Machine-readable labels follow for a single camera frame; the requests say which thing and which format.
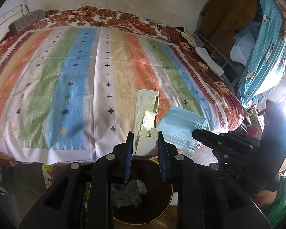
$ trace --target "bed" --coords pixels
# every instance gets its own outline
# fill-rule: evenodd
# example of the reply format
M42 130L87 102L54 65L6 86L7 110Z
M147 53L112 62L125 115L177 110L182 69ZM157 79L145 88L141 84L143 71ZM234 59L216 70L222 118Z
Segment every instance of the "bed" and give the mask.
M0 161L96 161L133 130L138 89L235 130L243 107L182 37L183 28L82 7L0 42Z

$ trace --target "green clothing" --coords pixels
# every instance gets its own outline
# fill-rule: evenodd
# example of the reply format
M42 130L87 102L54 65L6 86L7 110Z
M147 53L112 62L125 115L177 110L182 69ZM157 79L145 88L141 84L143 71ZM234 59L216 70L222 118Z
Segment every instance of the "green clothing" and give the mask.
M277 190L277 196L275 200L262 207L262 212L268 219L271 228L274 228L286 215L286 178L280 176L281 188Z

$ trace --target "white cardboard box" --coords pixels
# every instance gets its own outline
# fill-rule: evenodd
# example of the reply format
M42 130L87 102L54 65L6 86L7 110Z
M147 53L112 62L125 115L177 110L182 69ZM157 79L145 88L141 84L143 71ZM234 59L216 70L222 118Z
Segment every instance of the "white cardboard box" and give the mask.
M158 106L159 91L138 90L134 116L133 155L158 155L158 130L156 129Z

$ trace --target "green stripe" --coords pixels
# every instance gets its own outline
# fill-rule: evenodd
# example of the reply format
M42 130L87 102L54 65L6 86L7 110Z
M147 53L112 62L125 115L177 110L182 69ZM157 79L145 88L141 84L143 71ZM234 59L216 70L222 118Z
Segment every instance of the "green stripe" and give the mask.
M20 140L27 148L46 148L43 129L60 71L79 31L79 28L70 28L63 34L45 61L38 84L29 94L30 101L20 130Z
M148 39L148 42L154 53L154 56L157 58L158 62L166 71L173 89L176 90L176 93L179 96L179 100L182 102L182 108L203 116L199 103L197 102L196 98L192 95L191 91L188 89L187 84L179 75L177 68L167 57L161 45L157 41L152 39Z

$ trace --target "yellow rim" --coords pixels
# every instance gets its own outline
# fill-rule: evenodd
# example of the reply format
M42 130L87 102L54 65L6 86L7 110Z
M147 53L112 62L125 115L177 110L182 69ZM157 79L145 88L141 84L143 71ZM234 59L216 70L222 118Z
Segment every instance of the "yellow rim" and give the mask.
M153 160L153 159L148 159L149 161L152 161L154 163L156 163L157 165L159 165L159 162L157 162L156 160ZM173 198L173 185L170 184L170 202L168 203L167 207L165 208L165 210L163 211L163 213L161 213L161 215L159 215L157 218L151 220L150 222L146 222L146 223L143 223L143 224L130 224L130 223L126 223L126 222L123 222L123 221L120 221L118 220L117 218L114 217L114 219L118 222L121 222L123 224L126 224L126 225L132 225L132 226L141 226L141 225L146 225L146 224L149 224L157 219L159 219L167 210L167 208L169 207L171 201L172 201L172 198Z

